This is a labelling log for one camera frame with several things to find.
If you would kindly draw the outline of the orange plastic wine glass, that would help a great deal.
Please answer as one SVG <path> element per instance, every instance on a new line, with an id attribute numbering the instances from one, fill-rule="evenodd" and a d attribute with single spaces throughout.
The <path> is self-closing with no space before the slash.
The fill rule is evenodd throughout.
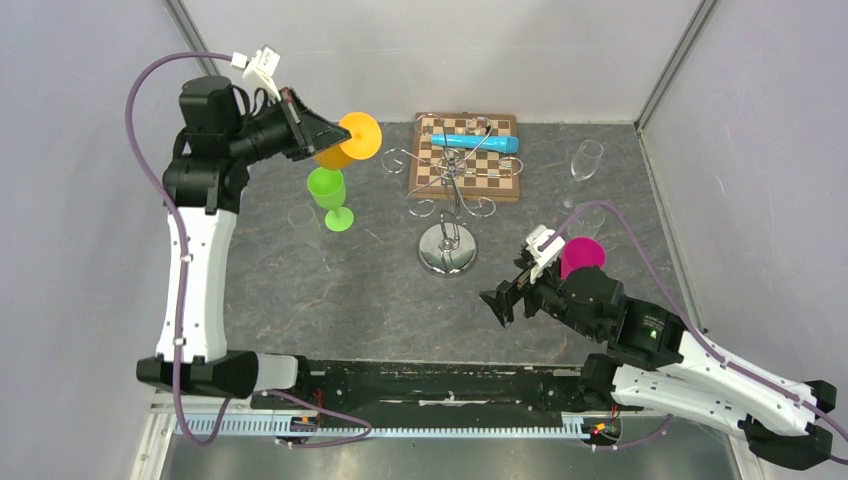
<path id="1" fill-rule="evenodd" d="M 364 112 L 345 115 L 339 125 L 351 138 L 315 157 L 316 163 L 329 170 L 344 169 L 356 161 L 372 158 L 382 146 L 382 130 L 378 122 Z"/>

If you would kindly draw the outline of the green plastic wine glass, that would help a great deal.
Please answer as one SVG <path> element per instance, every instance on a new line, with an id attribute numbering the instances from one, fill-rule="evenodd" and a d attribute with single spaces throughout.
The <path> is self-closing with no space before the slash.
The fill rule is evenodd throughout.
<path id="1" fill-rule="evenodd" d="M 315 168 L 307 178 L 307 189 L 316 204 L 326 211 L 325 226 L 333 232 L 343 232 L 354 223 L 352 210 L 345 206 L 346 184 L 340 170 Z"/>

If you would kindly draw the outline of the chrome wine glass rack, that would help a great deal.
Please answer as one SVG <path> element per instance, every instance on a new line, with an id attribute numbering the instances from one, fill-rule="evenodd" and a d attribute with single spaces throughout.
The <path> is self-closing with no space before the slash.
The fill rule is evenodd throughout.
<path id="1" fill-rule="evenodd" d="M 380 156 L 384 170 L 391 174 L 409 173 L 410 161 L 402 154 L 411 149 L 391 148 Z M 456 277 L 469 270 L 478 257 L 478 244 L 474 235 L 463 223 L 463 215 L 483 219 L 494 215 L 495 201 L 481 197 L 469 199 L 460 193 L 456 180 L 459 166 L 458 148 L 444 147 L 447 173 L 442 181 L 445 197 L 415 198 L 411 193 L 404 197 L 408 212 L 418 218 L 430 217 L 436 224 L 429 227 L 417 244 L 417 258 L 429 273 L 440 277 Z"/>

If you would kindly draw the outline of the pink plastic wine glass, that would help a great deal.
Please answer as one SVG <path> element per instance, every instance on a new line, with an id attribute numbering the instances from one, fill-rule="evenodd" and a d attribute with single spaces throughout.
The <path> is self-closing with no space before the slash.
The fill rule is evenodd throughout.
<path id="1" fill-rule="evenodd" d="M 606 263 L 604 247 L 592 238 L 577 237 L 566 243 L 560 255 L 560 278 L 584 267 L 603 268 Z"/>

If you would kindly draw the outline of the clear wine glass back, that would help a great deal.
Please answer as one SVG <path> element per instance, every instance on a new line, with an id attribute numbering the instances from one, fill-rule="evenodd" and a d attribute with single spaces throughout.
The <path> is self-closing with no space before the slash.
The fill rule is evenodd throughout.
<path id="1" fill-rule="evenodd" d="M 322 248 L 322 231 L 314 209 L 308 204 L 292 207 L 287 220 L 295 235 L 307 246 L 320 250 Z"/>

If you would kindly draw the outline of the clear wine glass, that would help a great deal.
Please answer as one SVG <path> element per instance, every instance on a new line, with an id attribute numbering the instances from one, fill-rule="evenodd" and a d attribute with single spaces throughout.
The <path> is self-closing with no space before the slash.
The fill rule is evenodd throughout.
<path id="1" fill-rule="evenodd" d="M 580 204 L 579 208 L 582 208 L 582 212 L 575 214 L 576 218 L 567 228 L 567 234 L 570 238 L 595 239 L 605 223 L 606 210 L 599 206 L 587 207 L 586 204 Z"/>
<path id="2" fill-rule="evenodd" d="M 322 248 L 322 231 L 314 209 L 308 204 L 292 207 L 287 220 L 295 235 L 307 246 L 320 250 Z"/>
<path id="3" fill-rule="evenodd" d="M 582 185 L 597 172 L 603 154 L 604 146 L 596 140 L 587 139 L 580 143 L 571 156 L 570 173 L 565 186 L 555 196 L 555 206 L 560 213 L 571 214 L 577 207 L 578 193 L 583 190 Z"/>

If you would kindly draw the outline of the clear wine glass front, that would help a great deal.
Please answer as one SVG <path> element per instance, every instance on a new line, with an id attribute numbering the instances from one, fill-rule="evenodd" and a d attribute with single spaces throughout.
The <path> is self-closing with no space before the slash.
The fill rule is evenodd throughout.
<path id="1" fill-rule="evenodd" d="M 582 212 L 575 214 L 576 218 L 567 228 L 567 234 L 570 238 L 595 239 L 605 223 L 606 210 L 599 206 L 587 207 L 586 204 L 580 204 L 579 208 L 582 208 Z"/>

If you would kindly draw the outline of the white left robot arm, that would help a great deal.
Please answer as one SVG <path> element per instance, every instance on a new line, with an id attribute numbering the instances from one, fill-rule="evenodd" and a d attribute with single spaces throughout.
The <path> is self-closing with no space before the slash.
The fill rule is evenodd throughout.
<path id="1" fill-rule="evenodd" d="M 153 356 L 136 366 L 137 379 L 181 394 L 244 399 L 275 389 L 291 408 L 314 393 L 305 358 L 229 348 L 224 328 L 227 258 L 242 191 L 253 164 L 281 154 L 305 160 L 351 133 L 309 109 L 289 89 L 248 94 L 223 76 L 183 85 L 185 122 L 172 160 L 156 183 L 167 200 L 171 261 L 166 316 Z"/>

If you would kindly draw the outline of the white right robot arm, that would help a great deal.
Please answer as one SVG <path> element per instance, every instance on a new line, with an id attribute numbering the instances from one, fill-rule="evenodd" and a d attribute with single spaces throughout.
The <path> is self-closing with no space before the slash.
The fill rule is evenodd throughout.
<path id="1" fill-rule="evenodd" d="M 591 408 L 608 403 L 698 422 L 747 442 L 757 457 L 803 471 L 832 457 L 833 435 L 817 425 L 835 406 L 836 388 L 797 382 L 758 367 L 691 332 L 673 312 L 629 297 L 598 267 L 560 279 L 545 269 L 503 281 L 481 299 L 503 326 L 524 306 L 606 347 L 590 355 L 577 382 Z"/>

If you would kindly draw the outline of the wooden chess board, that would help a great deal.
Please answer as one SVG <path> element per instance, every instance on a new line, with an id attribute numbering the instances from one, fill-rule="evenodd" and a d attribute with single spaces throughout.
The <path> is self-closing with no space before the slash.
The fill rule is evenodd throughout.
<path id="1" fill-rule="evenodd" d="M 444 147 L 433 146 L 434 134 L 517 136 L 517 117 L 511 114 L 418 112 L 409 154 L 408 192 L 415 198 L 443 199 L 442 181 L 447 173 Z M 516 202 L 521 197 L 521 164 L 516 154 L 458 148 L 456 180 L 460 193 L 469 199 L 487 197 L 495 202 Z"/>

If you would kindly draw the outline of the blue cylindrical tube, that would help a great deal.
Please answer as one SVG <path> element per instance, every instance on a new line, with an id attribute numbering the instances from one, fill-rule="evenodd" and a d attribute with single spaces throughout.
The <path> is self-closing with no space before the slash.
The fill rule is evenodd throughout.
<path id="1" fill-rule="evenodd" d="M 476 136 L 461 134 L 434 134 L 430 138 L 433 146 L 494 151 L 501 154 L 517 153 L 520 140 L 515 136 Z"/>

